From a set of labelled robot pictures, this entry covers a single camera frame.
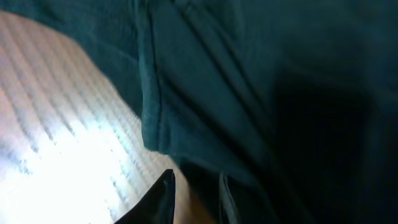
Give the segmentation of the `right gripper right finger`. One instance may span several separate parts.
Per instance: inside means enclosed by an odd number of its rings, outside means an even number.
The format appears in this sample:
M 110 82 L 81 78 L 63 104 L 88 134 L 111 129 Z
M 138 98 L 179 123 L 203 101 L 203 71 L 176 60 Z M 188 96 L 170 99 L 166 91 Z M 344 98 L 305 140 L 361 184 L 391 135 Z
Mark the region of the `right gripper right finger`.
M 219 218 L 222 224 L 243 224 L 243 186 L 222 172 L 219 177 Z

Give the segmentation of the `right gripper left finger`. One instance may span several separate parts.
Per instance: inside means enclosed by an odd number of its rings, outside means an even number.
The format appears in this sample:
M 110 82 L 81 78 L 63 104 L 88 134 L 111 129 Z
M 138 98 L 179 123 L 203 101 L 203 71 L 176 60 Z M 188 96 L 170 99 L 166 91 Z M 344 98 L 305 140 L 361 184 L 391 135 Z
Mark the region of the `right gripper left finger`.
M 141 200 L 115 224 L 173 224 L 175 174 L 165 170 Z

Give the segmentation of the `black t-shirt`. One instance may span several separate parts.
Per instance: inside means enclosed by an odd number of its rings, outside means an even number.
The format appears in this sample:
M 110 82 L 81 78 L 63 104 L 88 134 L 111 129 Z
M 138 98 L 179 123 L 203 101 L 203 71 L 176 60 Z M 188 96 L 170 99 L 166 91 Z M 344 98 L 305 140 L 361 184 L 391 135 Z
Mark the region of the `black t-shirt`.
M 75 39 L 219 218 L 397 222 L 397 2 L 2 1 Z

